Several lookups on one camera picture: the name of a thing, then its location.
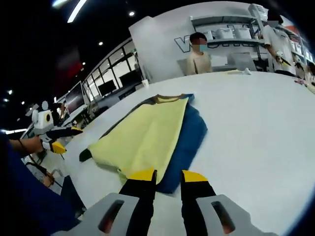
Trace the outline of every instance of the blue cloth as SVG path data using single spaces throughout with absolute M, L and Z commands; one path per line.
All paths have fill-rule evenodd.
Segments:
M 10 200 L 10 207 L 18 205 L 18 209 L 25 220 L 32 221 L 36 225 L 36 235 L 51 235 L 57 231 L 68 231 L 79 223 L 74 217 L 71 205 L 58 194 L 38 181 L 21 161 L 19 153 L 12 149 L 6 135 L 0 133 L 0 139 L 5 141 L 6 161 L 5 179 L 9 186 L 6 192 L 8 196 L 14 196 Z M 15 222 L 13 227 L 19 227 L 20 222 Z
M 172 158 L 167 166 L 162 181 L 157 185 L 158 192 L 173 193 L 180 184 L 181 171 L 188 170 L 207 133 L 207 125 L 199 115 L 199 111 L 190 102 L 193 94 L 188 94 L 181 132 Z

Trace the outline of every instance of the blue shirt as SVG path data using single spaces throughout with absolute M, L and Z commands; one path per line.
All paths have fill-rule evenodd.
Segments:
M 28 222 L 24 222 L 24 233 L 50 235 L 76 226 L 79 220 L 74 217 L 71 205 L 32 175 L 21 161 L 19 153 L 12 149 L 7 136 L 2 133 L 0 145 L 1 159 L 5 158 L 4 181 L 7 188 L 4 194 L 9 201 L 5 207 L 13 217 L 12 227 L 19 227 L 21 220 L 24 220 Z

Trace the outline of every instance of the desk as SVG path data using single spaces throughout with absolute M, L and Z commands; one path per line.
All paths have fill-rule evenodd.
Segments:
M 274 73 L 218 72 L 166 80 L 109 108 L 66 146 L 65 164 L 85 206 L 119 192 L 121 183 L 115 172 L 92 159 L 80 163 L 80 152 L 144 99 L 181 93 L 195 94 L 192 105 L 209 129 L 190 170 L 248 211 L 255 226 L 283 235 L 312 197 L 315 96 L 293 78 Z M 156 194 L 148 235 L 186 235 L 179 191 L 173 198 Z
M 82 105 L 80 107 L 78 107 L 76 110 L 74 110 L 70 116 L 63 122 L 62 126 L 66 126 L 69 123 L 71 123 L 78 115 L 80 115 L 81 113 L 85 112 L 87 109 L 87 105 Z

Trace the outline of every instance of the folded garment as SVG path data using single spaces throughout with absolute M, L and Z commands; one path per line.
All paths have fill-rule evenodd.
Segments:
M 157 95 L 143 101 L 84 150 L 80 161 L 92 157 L 114 166 L 122 180 L 154 168 L 158 191 L 174 192 L 180 171 L 189 168 L 207 131 L 199 112 L 188 104 L 193 98 L 193 94 Z
M 157 185 L 158 192 L 175 192 L 181 181 L 181 171 L 189 169 L 207 130 L 207 125 L 199 115 L 199 111 L 188 103 L 171 161 L 162 181 Z

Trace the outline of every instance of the yellow cloth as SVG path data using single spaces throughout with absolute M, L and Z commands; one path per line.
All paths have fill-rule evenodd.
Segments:
M 122 178 L 154 168 L 159 183 L 175 149 L 188 98 L 158 100 L 155 105 L 141 105 L 90 145 L 95 162 L 117 167 Z

